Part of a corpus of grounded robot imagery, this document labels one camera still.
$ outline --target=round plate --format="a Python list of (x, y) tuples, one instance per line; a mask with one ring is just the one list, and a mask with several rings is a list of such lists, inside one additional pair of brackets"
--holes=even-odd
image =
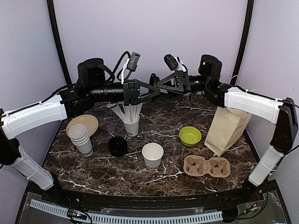
[(98, 129), (99, 127), (99, 121), (98, 119), (89, 114), (84, 114), (78, 117), (75, 117), (73, 120), (69, 122), (69, 124), (66, 127), (66, 134), (69, 136), (69, 130), (71, 127), (77, 124), (83, 124), (87, 127), (89, 136), (92, 136)]

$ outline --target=lime green bowl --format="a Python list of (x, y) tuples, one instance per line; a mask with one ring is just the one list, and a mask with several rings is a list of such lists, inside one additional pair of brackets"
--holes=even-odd
[(201, 133), (195, 127), (183, 127), (179, 131), (179, 138), (185, 146), (195, 146), (201, 140)]

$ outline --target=brown paper bag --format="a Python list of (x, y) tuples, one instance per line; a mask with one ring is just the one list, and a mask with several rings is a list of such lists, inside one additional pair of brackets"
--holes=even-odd
[(249, 113), (218, 107), (205, 145), (221, 156), (241, 137), (250, 118)]

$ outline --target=black lid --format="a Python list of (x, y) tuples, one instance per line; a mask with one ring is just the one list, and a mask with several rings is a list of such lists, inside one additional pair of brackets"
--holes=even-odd
[(119, 136), (113, 137), (108, 142), (108, 148), (111, 155), (121, 157), (128, 152), (127, 141)]

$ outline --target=marble tabletop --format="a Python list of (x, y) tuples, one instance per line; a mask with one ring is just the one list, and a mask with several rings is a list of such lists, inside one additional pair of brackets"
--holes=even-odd
[[(94, 152), (89, 157), (79, 155), (66, 135), (69, 120), (61, 125), (47, 155), (44, 167), (57, 174), (64, 189), (114, 196), (186, 196), (240, 188), (256, 166), (254, 155), (242, 136), (222, 157), (231, 165), (227, 178), (188, 176), (183, 171), (184, 158), (200, 155), (206, 160), (217, 157), (204, 145), (216, 106), (201, 96), (170, 98), (161, 96), (143, 104), (139, 134), (126, 135), (122, 121), (105, 104), (87, 111), (99, 120), (99, 128), (91, 137)], [(182, 127), (193, 126), (202, 133), (202, 140), (194, 147), (181, 144), (178, 133)], [(114, 136), (124, 137), (128, 153), (113, 157), (108, 141)], [(146, 169), (142, 147), (156, 142), (164, 148), (157, 171)]]

